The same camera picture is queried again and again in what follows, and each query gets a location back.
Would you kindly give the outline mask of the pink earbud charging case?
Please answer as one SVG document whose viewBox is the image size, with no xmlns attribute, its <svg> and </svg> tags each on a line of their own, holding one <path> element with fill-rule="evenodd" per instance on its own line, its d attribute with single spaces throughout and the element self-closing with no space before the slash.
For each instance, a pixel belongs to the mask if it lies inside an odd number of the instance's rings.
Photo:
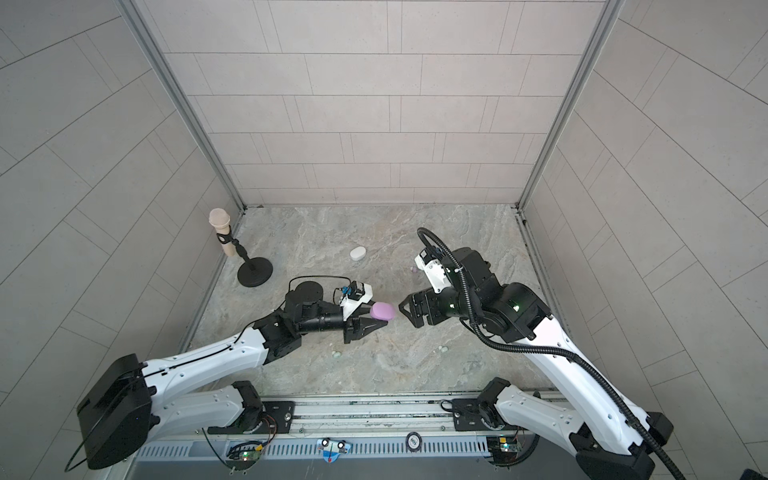
<svg viewBox="0 0 768 480">
<path fill-rule="evenodd" d="M 391 321 L 395 318 L 396 314 L 396 308 L 385 302 L 375 302 L 369 311 L 369 315 L 373 319 L 380 321 Z"/>
</svg>

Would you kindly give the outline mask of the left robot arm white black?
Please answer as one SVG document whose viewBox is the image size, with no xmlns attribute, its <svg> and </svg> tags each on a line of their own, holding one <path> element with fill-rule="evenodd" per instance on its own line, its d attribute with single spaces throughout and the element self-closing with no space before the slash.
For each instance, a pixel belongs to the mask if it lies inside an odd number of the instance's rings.
<svg viewBox="0 0 768 480">
<path fill-rule="evenodd" d="M 349 344 L 387 326 L 395 314 L 392 305 L 374 301 L 366 283 L 351 282 L 333 303 L 324 300 L 319 283 L 305 281 L 276 310 L 223 340 L 148 361 L 120 357 L 77 406 L 83 462 L 91 470 L 110 467 L 148 442 L 188 430 L 274 435 L 282 421 L 267 412 L 250 382 L 212 394 L 198 388 L 273 363 L 298 349 L 308 333 L 339 331 Z"/>
</svg>

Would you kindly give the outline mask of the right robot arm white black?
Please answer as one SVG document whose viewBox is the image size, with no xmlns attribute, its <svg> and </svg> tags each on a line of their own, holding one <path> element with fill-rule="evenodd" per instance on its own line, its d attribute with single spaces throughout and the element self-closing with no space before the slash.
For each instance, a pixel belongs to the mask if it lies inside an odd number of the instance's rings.
<svg viewBox="0 0 768 480">
<path fill-rule="evenodd" d="M 457 319 L 483 345 L 524 355 L 568 402 L 554 406 L 496 377 L 475 401 L 485 426 L 528 430 L 570 453 L 591 479 L 648 479 L 656 464 L 670 463 L 662 448 L 671 422 L 615 388 L 529 287 L 500 284 L 489 262 L 468 247 L 427 246 L 415 263 L 430 286 L 399 305 L 415 327 Z"/>
</svg>

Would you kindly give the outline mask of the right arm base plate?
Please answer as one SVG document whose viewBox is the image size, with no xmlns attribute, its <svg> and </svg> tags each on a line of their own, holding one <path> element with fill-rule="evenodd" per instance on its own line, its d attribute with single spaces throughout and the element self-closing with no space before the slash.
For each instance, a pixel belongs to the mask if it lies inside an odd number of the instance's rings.
<svg viewBox="0 0 768 480">
<path fill-rule="evenodd" d="M 490 414 L 482 409 L 479 401 L 471 398 L 455 398 L 442 400 L 440 408 L 453 417 L 454 428 L 459 432 L 478 431 L 512 431 L 516 426 L 498 419 L 492 419 Z"/>
</svg>

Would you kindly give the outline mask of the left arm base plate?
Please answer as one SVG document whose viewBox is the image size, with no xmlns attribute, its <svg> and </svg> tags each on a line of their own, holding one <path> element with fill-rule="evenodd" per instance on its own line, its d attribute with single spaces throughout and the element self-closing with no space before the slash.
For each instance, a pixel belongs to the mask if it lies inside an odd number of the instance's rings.
<svg viewBox="0 0 768 480">
<path fill-rule="evenodd" d="M 286 434 L 290 431 L 295 403 L 292 401 L 267 401 L 260 408 L 246 407 L 225 426 L 206 429 L 212 435 Z"/>
</svg>

